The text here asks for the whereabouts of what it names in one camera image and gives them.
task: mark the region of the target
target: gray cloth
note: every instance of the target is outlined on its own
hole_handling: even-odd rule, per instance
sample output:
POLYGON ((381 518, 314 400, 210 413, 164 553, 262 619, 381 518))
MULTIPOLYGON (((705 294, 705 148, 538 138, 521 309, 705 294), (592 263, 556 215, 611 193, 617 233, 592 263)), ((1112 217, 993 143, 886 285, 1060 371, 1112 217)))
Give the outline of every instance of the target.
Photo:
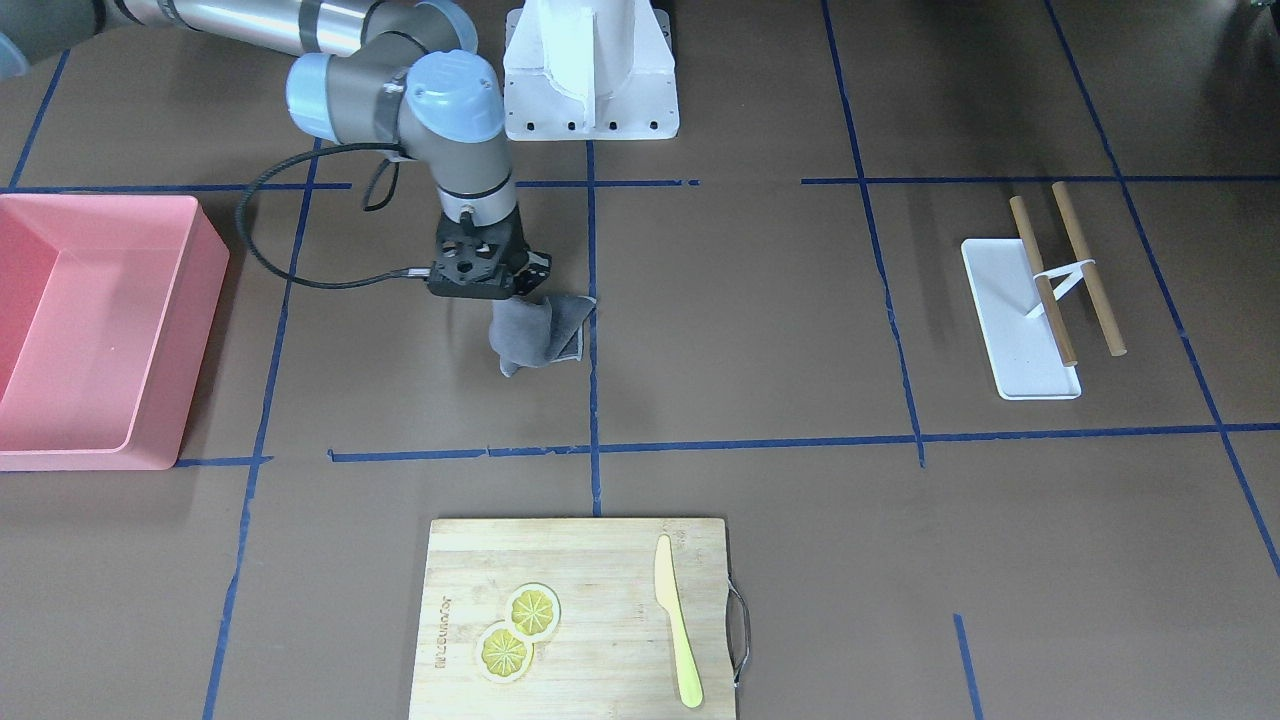
POLYGON ((521 368, 545 368, 561 360, 582 359, 582 323, 595 310, 595 299, 548 295, 534 305, 518 297, 493 301, 489 346, 508 378, 521 368))

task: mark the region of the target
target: pink bin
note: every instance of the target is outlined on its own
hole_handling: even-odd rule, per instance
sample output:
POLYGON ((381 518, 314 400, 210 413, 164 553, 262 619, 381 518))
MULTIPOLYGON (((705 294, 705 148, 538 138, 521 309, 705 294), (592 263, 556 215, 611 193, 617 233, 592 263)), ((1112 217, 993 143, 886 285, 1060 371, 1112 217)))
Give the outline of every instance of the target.
POLYGON ((173 466, 227 258, 195 197, 0 196, 0 470, 173 466))

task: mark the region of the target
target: light blue cap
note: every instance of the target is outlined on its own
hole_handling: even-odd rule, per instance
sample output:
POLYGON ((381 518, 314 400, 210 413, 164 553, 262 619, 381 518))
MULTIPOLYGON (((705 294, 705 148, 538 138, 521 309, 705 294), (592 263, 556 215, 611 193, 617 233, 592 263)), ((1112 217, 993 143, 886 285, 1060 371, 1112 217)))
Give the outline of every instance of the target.
POLYGON ((422 0, 419 5, 430 5, 448 18, 453 26, 453 33, 458 36, 458 47, 467 53, 475 53, 480 47, 480 36, 476 35, 476 24, 466 10, 453 0, 422 0))
POLYGON ((480 55, 425 55, 408 69, 407 87, 413 117, 440 137, 485 142, 503 129, 498 76, 480 55))
POLYGON ((27 61, 27 56, 5 33, 0 32, 0 79, 24 76, 29 69, 31 63, 27 61))
POLYGON ((329 117, 329 59, 324 53, 307 53, 293 61, 284 83, 284 102, 293 124, 307 135, 338 142, 329 117))

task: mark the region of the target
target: wooden dowel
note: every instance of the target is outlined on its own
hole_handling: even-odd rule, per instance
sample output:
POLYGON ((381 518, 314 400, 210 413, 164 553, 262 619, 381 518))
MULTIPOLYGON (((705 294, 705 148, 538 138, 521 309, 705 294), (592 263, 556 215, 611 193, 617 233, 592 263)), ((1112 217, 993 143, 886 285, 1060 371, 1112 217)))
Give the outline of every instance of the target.
MULTIPOLYGON (((1066 225, 1066 237, 1071 241, 1076 260, 1093 258, 1089 245, 1084 241, 1084 231, 1080 229, 1080 219, 1075 215, 1075 206, 1071 196, 1066 193, 1066 183, 1053 183, 1053 200, 1057 201, 1057 211, 1062 215, 1062 224, 1066 225)), ((1102 325, 1102 337, 1107 341, 1107 350, 1114 357, 1119 357, 1129 351, 1120 336, 1120 325, 1116 323, 1115 313, 1111 310, 1111 300, 1102 286, 1102 275, 1098 266, 1091 263, 1084 266, 1084 287, 1089 290, 1089 299, 1093 301, 1093 310, 1098 314, 1098 324, 1102 325)))
MULTIPOLYGON (((1036 232, 1032 231, 1032 219, 1027 214, 1027 204, 1021 197, 1009 199, 1009 206, 1014 210, 1014 223, 1018 224, 1018 236, 1023 238, 1023 250, 1027 251, 1027 260, 1030 263, 1032 273, 1039 275, 1044 272, 1044 260, 1041 258, 1039 246, 1036 245, 1036 232)), ((1053 333, 1053 342, 1057 345, 1059 357, 1062 359, 1064 368, 1075 366, 1075 348, 1071 347, 1071 337, 1066 334, 1066 323, 1062 322, 1062 311, 1053 299, 1053 286, 1048 278, 1041 275, 1036 278, 1036 291, 1039 293, 1041 305, 1044 306, 1044 316, 1048 318, 1048 329, 1053 333)))

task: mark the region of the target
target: lemon slice print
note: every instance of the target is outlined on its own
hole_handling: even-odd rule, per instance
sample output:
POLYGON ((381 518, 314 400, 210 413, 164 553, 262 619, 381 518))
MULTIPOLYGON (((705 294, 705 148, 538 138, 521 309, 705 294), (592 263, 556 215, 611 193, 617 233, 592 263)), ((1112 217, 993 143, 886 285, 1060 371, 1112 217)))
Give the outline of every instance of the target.
POLYGON ((541 583, 520 585, 511 593, 507 619, 516 637, 531 643, 543 642, 559 624, 559 598, 541 583))
POLYGON ((513 683, 529 671, 534 646, 516 637, 507 623, 490 625, 476 643, 476 661, 494 683, 513 683))

